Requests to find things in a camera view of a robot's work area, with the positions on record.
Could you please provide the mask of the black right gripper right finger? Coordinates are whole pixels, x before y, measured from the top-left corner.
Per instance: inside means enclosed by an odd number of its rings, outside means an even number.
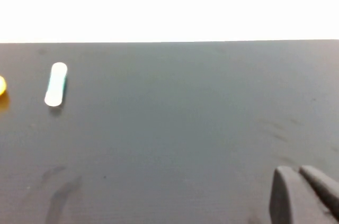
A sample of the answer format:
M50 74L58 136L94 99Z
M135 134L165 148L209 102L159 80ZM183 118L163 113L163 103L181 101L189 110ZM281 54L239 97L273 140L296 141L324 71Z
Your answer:
M338 220L338 182L320 169L304 165L299 173L315 191L332 216Z

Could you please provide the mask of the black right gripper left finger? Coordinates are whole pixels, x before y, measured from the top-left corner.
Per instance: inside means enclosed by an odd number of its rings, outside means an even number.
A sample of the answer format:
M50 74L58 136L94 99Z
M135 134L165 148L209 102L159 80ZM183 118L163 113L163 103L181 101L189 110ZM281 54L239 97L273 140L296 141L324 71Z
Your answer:
M272 223L331 223L331 213L296 170L274 170L269 213Z

